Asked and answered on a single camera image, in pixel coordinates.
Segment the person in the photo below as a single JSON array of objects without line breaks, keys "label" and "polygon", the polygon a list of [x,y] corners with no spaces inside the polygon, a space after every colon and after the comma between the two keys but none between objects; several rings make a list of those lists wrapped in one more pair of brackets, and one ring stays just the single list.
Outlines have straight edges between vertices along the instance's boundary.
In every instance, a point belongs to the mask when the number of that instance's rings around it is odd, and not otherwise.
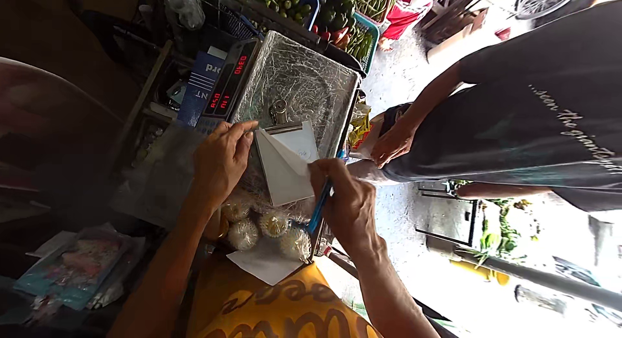
[{"label": "person", "polygon": [[396,0],[386,19],[390,22],[378,39],[382,51],[393,50],[391,44],[399,40],[408,27],[417,24],[432,8],[432,0]]},{"label": "person", "polygon": [[[463,57],[385,112],[376,181],[473,181],[459,197],[554,192],[587,212],[622,208],[622,1]],[[462,83],[474,84],[452,95]]]},{"label": "person", "polygon": [[[179,214],[177,225],[153,257],[141,285],[129,296],[108,337],[169,337],[191,262],[199,239],[212,213],[228,197],[245,171],[257,121],[230,125],[222,122],[195,152],[195,177]],[[349,309],[327,286],[315,265],[309,265],[274,287],[255,292],[234,292],[218,307],[211,322],[193,326],[189,336],[198,337],[438,337],[387,255],[375,230],[374,187],[346,170],[339,159],[321,159],[309,166],[315,196],[329,177],[334,194],[323,216],[351,256],[359,272],[363,300],[373,326]],[[218,276],[217,271],[209,271]],[[238,283],[239,276],[226,276],[220,287]],[[195,293],[213,301],[220,287]],[[193,307],[204,308],[201,303]],[[191,318],[200,317],[193,312]]]}]

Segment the gray t-shirt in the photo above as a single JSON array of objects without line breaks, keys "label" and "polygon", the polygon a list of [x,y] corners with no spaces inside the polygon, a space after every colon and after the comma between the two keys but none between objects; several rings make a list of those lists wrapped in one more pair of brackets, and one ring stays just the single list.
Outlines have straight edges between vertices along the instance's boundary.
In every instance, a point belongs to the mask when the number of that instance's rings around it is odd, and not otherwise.
[{"label": "gray t-shirt", "polygon": [[460,61],[447,98],[385,174],[550,186],[586,211],[622,208],[622,1]]}]

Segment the notepad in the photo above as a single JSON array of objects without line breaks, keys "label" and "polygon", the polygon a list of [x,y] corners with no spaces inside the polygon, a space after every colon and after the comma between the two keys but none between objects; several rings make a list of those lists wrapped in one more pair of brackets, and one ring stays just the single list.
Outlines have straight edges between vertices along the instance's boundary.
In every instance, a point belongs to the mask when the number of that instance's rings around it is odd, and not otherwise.
[{"label": "notepad", "polygon": [[318,153],[310,121],[302,122],[301,130],[275,135],[258,129],[255,141],[273,206],[314,195],[307,164],[318,159]]}]

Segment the yellow shirt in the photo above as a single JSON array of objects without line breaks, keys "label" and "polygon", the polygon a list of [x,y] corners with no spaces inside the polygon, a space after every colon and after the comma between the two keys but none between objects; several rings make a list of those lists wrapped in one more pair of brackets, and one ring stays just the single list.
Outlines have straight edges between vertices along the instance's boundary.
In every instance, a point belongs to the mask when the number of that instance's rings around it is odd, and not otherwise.
[{"label": "yellow shirt", "polygon": [[[210,290],[199,290],[200,283],[195,301],[209,300]],[[197,320],[200,307],[198,302],[193,305],[188,331],[192,337],[381,338],[369,322],[341,302],[315,264],[276,286],[231,294],[203,327]]]}]

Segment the hand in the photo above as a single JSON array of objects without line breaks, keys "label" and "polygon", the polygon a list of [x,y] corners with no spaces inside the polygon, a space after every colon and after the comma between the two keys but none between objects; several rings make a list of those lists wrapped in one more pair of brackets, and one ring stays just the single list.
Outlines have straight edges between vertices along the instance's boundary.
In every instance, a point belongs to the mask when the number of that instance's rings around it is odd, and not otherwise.
[{"label": "hand", "polygon": [[386,244],[376,233],[376,189],[352,177],[341,159],[319,159],[309,164],[315,198],[322,193],[326,177],[335,193],[328,197],[322,215],[339,243],[354,262],[374,257]]},{"label": "hand", "polygon": [[197,151],[194,152],[194,184],[205,191],[215,206],[222,204],[237,185],[248,163],[248,151],[253,143],[257,121],[234,125],[220,122]]},{"label": "hand", "polygon": [[410,151],[412,130],[402,129],[395,123],[383,136],[381,136],[371,150],[371,159],[378,168],[382,168],[394,158],[400,157]]}]

